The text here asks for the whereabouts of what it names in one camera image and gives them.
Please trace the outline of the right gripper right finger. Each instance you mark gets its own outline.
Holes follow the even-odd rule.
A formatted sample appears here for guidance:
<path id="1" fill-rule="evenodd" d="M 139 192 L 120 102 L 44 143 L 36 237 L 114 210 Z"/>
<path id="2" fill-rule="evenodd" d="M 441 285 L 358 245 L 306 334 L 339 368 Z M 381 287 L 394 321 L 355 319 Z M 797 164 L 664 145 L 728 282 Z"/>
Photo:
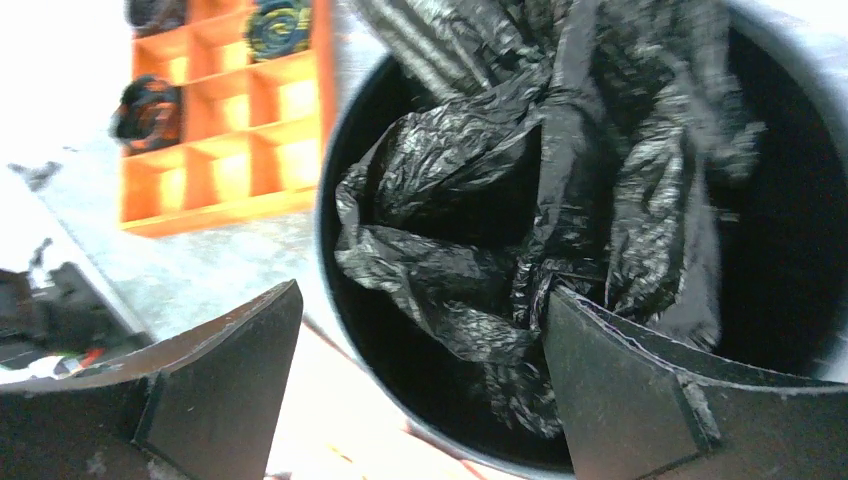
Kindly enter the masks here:
<path id="1" fill-rule="evenodd" d="M 580 479 L 843 479 L 847 388 L 724 359 L 548 297 L 544 352 Z"/>

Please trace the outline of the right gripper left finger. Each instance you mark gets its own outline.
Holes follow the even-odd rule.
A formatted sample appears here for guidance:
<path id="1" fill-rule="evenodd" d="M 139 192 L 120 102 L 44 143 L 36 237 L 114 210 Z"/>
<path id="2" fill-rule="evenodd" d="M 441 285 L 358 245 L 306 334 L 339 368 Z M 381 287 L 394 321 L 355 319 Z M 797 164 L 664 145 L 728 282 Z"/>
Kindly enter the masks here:
<path id="1" fill-rule="evenodd" d="M 1 389 L 5 479 L 261 479 L 297 343 L 295 281 L 170 339 Z"/>

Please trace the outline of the dark blue trash bin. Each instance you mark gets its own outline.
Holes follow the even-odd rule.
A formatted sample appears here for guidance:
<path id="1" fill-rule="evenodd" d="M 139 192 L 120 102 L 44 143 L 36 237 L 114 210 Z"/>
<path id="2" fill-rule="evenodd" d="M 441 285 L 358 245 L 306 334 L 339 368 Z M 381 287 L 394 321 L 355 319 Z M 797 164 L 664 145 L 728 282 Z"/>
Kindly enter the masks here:
<path id="1" fill-rule="evenodd" d="M 709 350 L 683 344 L 847 388 L 847 47 L 828 59 L 823 40 L 779 11 L 721 2 L 730 19 L 729 72 L 764 129 L 749 178 L 707 189 L 717 228 L 719 340 Z M 337 185 L 393 122 L 433 106 L 388 50 L 343 115 L 323 176 L 319 247 L 337 318 L 358 360 L 424 438 L 525 478 L 580 479 L 562 423 L 559 436 L 545 439 L 500 422 L 473 391 L 472 364 L 385 293 L 347 278 L 335 259 Z"/>

